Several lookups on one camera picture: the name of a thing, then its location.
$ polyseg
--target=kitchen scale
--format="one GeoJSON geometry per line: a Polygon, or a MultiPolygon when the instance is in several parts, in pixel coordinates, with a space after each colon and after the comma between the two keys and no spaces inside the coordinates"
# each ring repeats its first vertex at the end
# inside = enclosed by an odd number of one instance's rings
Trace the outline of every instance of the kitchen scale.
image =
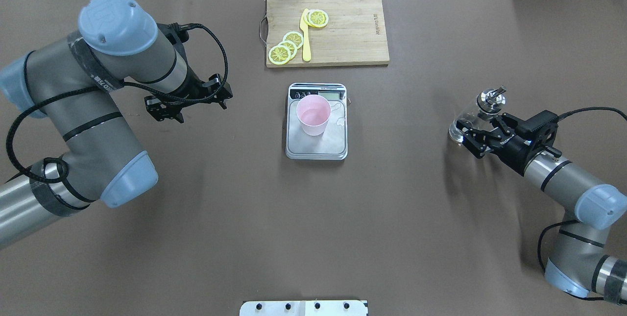
{"type": "Polygon", "coordinates": [[[285,154],[291,159],[343,160],[348,154],[348,106],[346,87],[339,83],[293,83],[287,91],[287,125],[285,154]],[[303,97],[319,95],[327,98],[331,116],[322,135],[310,136],[303,131],[296,115],[296,106],[303,97]]]}

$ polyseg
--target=robotic arm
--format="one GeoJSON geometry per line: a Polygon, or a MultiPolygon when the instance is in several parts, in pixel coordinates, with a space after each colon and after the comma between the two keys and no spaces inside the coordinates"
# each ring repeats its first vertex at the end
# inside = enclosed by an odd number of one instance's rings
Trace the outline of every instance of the robotic arm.
{"type": "Polygon", "coordinates": [[[551,285],[578,298],[590,291],[603,300],[627,301],[627,262],[604,254],[609,227],[627,211],[627,197],[594,177],[553,147],[558,115],[550,111],[521,120],[508,113],[495,115],[493,130],[478,130],[467,120],[457,120],[462,144],[477,158],[493,153],[564,206],[555,249],[545,278],[551,285]]]}
{"type": "Polygon", "coordinates": [[[24,111],[49,117],[69,151],[28,169],[13,147],[7,153],[20,173],[0,186],[0,249],[97,199],[118,207],[157,183],[157,171],[109,92],[123,86],[149,90],[148,113],[157,121],[183,122],[182,108],[231,98],[219,74],[203,82],[190,68],[182,43],[197,24],[161,25],[134,0],[92,0],[78,17],[78,31],[30,52],[0,71],[0,90],[24,111]],[[125,77],[139,82],[124,82],[125,77]]]}

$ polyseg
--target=wooden cutting board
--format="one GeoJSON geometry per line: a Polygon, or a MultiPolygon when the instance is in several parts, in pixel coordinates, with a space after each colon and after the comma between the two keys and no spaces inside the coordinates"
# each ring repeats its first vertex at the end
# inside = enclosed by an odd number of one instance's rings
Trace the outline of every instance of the wooden cutting board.
{"type": "Polygon", "coordinates": [[[389,64],[381,0],[267,0],[266,12],[268,47],[265,58],[269,68],[389,64]],[[298,22],[305,8],[329,14],[329,24],[324,28],[309,27],[311,61],[303,61],[301,48],[287,64],[272,64],[268,60],[270,48],[291,30],[302,33],[298,22]]]}

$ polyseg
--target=brown table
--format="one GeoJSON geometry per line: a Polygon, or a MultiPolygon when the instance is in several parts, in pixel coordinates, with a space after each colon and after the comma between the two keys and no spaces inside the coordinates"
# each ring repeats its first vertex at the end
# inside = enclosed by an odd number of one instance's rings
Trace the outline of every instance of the brown table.
{"type": "MultiPolygon", "coordinates": [[[[74,30],[87,1],[0,0],[0,65],[74,30]]],[[[623,314],[544,282],[537,236],[562,209],[446,129],[500,84],[522,118],[627,109],[627,0],[383,0],[390,65],[313,70],[265,68],[264,0],[137,1],[159,22],[209,26],[235,97],[227,111],[187,108],[178,124],[155,122],[144,92],[116,92],[159,184],[0,251],[0,314],[227,316],[243,300],[309,298],[367,299],[374,316],[623,314]],[[321,80],[349,90],[349,155],[290,160],[287,87],[321,80]]],[[[195,71],[221,73],[213,41],[192,38],[195,71]]],[[[4,133],[18,111],[4,98],[0,111],[4,133]]],[[[575,115],[556,146],[625,193],[625,130],[613,113],[575,115]]],[[[66,150],[48,120],[28,120],[18,141],[24,163],[66,150]]],[[[0,177],[13,173],[3,155],[0,177]]],[[[625,238],[623,218],[607,252],[627,257],[625,238]]]]}

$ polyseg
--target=light blue joint cap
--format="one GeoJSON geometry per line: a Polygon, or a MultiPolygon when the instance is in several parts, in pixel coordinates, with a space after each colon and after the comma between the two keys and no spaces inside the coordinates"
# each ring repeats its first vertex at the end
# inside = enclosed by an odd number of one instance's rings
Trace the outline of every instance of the light blue joint cap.
{"type": "Polygon", "coordinates": [[[544,272],[544,278],[553,287],[580,298],[585,298],[590,292],[588,289],[585,289],[575,283],[571,278],[568,278],[568,276],[560,271],[558,267],[553,265],[553,262],[551,262],[550,259],[547,262],[547,269],[546,272],[544,272]]]}
{"type": "MultiPolygon", "coordinates": [[[[20,111],[27,110],[35,105],[26,87],[24,65],[27,58],[28,53],[0,70],[0,90],[2,90],[6,99],[15,104],[20,111]]],[[[41,119],[45,118],[46,115],[37,110],[31,114],[31,117],[41,119]]]]}
{"type": "Polygon", "coordinates": [[[594,229],[611,226],[627,211],[627,196],[611,185],[600,184],[584,192],[575,204],[577,220],[594,229]]]}
{"type": "Polygon", "coordinates": [[[78,30],[99,52],[134,55],[157,39],[155,20],[134,0],[92,0],[78,15],[78,30]]]}
{"type": "Polygon", "coordinates": [[[159,175],[148,152],[143,151],[124,166],[107,185],[100,199],[108,207],[116,208],[145,193],[157,184],[159,175]]]}

